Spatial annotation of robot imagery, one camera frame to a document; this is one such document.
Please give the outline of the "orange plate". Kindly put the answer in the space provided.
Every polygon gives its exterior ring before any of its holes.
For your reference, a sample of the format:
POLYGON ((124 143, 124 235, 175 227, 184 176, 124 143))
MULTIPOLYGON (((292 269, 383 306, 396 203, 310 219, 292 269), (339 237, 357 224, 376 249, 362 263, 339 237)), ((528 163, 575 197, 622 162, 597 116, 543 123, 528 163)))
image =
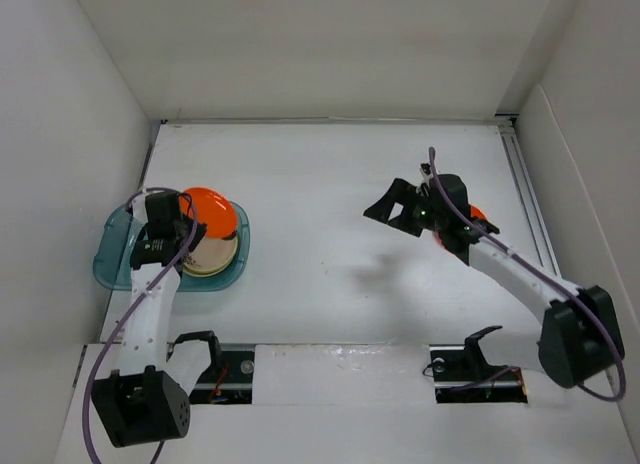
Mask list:
POLYGON ((231 202, 223 195, 205 187, 188 188, 184 193, 191 200, 181 199, 181 211, 193 219, 196 210, 198 222, 206 225, 207 238, 232 240, 236 236, 238 217, 231 202))
MULTIPOLYGON (((486 220, 487 219, 487 216, 479 208, 477 208, 474 205, 470 206, 470 216, 471 216, 472 220, 474 220, 474 219, 484 219, 484 220, 486 220)), ((433 235, 435 241, 438 243, 438 245, 441 248, 445 248, 445 246, 443 244, 443 241, 440 238, 439 234, 437 232, 433 232, 432 235, 433 235)))

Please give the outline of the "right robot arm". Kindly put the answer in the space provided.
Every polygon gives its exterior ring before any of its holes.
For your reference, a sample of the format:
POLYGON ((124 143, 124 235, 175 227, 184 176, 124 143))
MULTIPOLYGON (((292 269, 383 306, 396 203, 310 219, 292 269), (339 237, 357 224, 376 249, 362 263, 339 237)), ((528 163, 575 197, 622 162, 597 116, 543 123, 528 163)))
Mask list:
POLYGON ((418 185, 396 178, 365 217, 415 237, 434 233, 441 246, 466 266, 488 276, 523 304, 541 325, 537 359, 557 385, 584 388, 586 380, 616 369, 626 393, 625 349, 610 294, 582 287, 527 261, 499 240, 499 228, 469 203, 456 174, 438 174, 424 164, 418 185))

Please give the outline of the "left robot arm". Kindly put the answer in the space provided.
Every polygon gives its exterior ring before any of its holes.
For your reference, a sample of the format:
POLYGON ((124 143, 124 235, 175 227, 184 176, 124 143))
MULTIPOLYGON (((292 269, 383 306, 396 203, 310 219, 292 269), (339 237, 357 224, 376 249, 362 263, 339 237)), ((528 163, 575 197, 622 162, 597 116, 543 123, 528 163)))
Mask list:
POLYGON ((223 366, 213 331, 168 340, 183 262, 206 230, 190 196, 144 189, 126 209, 142 225, 129 257, 130 304, 108 339, 120 343, 115 365, 106 378, 90 374, 83 402, 116 448, 185 437, 195 384, 216 378, 223 366))

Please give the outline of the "beige plate with black patch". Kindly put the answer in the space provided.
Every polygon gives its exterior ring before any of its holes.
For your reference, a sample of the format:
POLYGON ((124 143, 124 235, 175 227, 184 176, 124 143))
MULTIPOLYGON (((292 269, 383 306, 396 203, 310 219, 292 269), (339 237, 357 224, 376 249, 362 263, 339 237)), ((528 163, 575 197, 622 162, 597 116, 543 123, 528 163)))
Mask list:
POLYGON ((238 250, 238 238, 204 237, 184 261, 184 270, 195 277, 209 277, 222 272, 233 261, 238 250))

